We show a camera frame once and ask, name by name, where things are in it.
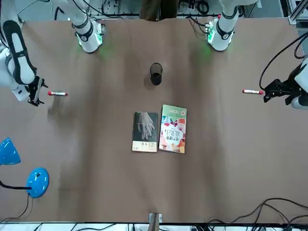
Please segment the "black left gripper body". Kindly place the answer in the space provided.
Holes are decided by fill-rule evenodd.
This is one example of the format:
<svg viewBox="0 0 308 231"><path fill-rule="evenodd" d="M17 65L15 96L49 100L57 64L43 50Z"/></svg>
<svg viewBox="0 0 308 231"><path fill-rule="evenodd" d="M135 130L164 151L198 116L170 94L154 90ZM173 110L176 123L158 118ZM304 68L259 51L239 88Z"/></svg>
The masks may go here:
<svg viewBox="0 0 308 231"><path fill-rule="evenodd" d="M300 86L293 80L286 80L283 82L279 82L278 93L281 95L292 95L299 96L300 95Z"/></svg>

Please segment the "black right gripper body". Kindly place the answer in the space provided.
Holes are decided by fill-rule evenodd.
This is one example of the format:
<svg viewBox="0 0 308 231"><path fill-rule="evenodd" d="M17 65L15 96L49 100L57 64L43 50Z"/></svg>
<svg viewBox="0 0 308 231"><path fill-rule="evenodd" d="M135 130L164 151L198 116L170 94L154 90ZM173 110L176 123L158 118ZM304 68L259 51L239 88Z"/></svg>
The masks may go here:
<svg viewBox="0 0 308 231"><path fill-rule="evenodd" d="M32 82L28 85L29 95L38 97L40 93L40 87L37 86L37 81Z"/></svg>

